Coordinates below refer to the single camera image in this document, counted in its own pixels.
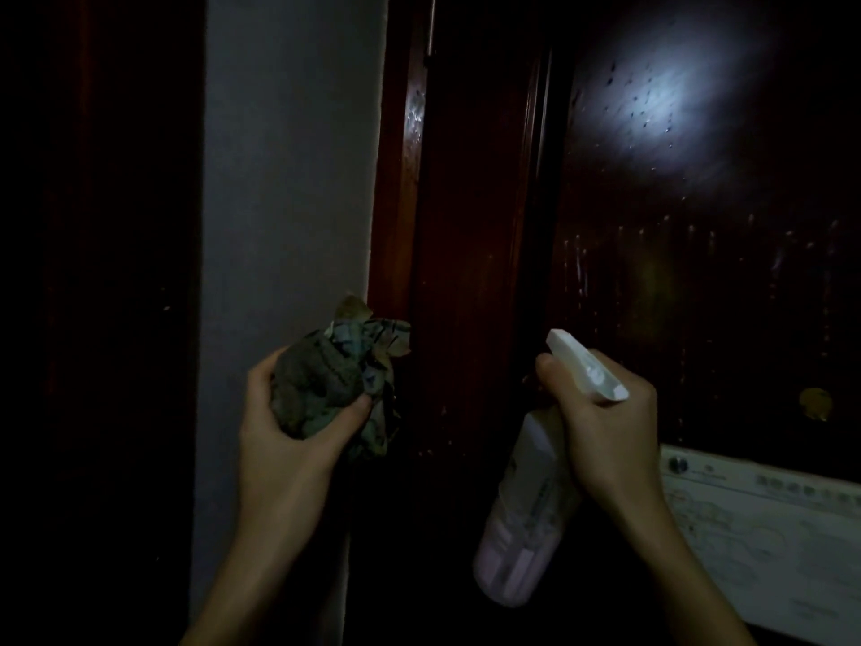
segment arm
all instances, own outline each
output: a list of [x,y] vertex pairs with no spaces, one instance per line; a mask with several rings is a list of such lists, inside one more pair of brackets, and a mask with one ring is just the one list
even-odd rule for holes
[[317,527],[341,450],[368,418],[363,394],[307,440],[282,433],[270,411],[270,377],[282,351],[248,374],[236,535],[182,646],[248,641]]
[[542,354],[535,370],[559,401],[579,482],[612,518],[654,579],[679,644],[755,644],[748,628],[691,552],[664,501],[658,470],[657,393],[599,352],[630,398],[596,406],[561,362]]

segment gray wall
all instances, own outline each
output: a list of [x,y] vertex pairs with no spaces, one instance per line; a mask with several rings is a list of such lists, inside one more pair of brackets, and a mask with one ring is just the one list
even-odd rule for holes
[[245,371],[364,293],[387,0],[209,0],[191,607],[235,516]]

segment person's left hand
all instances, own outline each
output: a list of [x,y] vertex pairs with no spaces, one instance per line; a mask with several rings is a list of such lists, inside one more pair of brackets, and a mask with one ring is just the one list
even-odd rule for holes
[[335,463],[371,409],[370,397],[362,394],[316,435],[305,440],[286,435],[270,409],[270,379],[283,352],[248,373],[239,429],[237,539],[269,552],[274,564],[292,562],[311,539]]

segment green patterned cloth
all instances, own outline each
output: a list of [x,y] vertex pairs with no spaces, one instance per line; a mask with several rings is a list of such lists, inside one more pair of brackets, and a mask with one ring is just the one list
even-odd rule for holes
[[397,418],[391,407],[391,359],[409,352],[408,323],[375,319],[364,301],[350,294],[327,328],[309,333],[278,358],[272,375],[272,412],[286,434],[304,439],[366,392],[374,406],[347,453],[350,461],[385,456],[396,431],[392,419]]

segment white spray nozzle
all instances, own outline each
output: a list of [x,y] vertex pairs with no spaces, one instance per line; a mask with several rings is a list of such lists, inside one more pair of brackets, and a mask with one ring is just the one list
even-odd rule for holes
[[547,334],[547,346],[571,372],[577,388],[593,401],[628,399],[628,389],[622,382],[568,331],[551,329]]

